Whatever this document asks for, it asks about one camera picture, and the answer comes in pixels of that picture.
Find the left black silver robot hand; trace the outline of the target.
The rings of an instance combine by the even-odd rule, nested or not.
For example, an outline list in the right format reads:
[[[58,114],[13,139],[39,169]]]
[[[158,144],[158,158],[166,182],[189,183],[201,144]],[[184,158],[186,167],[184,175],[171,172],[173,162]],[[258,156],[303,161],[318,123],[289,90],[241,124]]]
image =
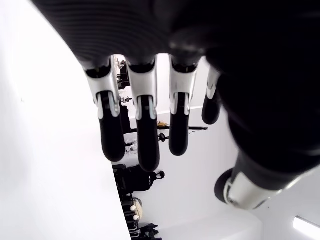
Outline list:
[[[169,55],[169,149],[188,147],[199,61],[210,65],[202,119],[228,114],[239,147],[215,184],[223,203],[254,210],[320,164],[317,0],[36,0],[81,64],[98,108],[103,153],[125,153],[114,55],[126,59],[138,159],[160,162],[157,55]]]

